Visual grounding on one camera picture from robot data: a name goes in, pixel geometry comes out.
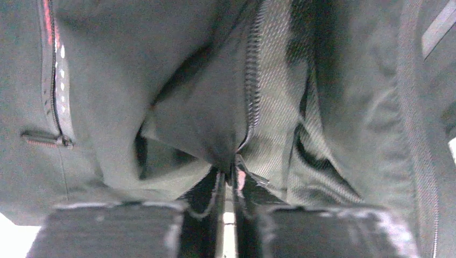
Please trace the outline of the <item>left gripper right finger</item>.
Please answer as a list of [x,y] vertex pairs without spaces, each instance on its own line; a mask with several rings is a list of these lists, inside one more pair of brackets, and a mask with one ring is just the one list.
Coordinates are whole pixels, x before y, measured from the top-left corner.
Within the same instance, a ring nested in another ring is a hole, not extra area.
[[239,257],[419,257],[406,223],[370,205],[293,206],[237,156],[231,166]]

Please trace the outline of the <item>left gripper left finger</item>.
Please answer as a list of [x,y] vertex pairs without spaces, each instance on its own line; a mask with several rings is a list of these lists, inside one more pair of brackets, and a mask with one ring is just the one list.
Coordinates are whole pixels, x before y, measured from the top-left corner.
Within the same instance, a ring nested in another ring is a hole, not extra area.
[[216,257],[221,251],[225,175],[211,169],[173,202],[57,207],[28,257]]

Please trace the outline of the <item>black zip jacket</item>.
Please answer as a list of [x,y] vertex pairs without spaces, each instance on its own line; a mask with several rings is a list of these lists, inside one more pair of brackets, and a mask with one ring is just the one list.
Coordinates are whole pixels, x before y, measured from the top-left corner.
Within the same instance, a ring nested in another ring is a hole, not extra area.
[[[455,257],[455,1],[1,1],[1,214],[173,202],[240,156]],[[224,231],[221,251],[224,249]]]

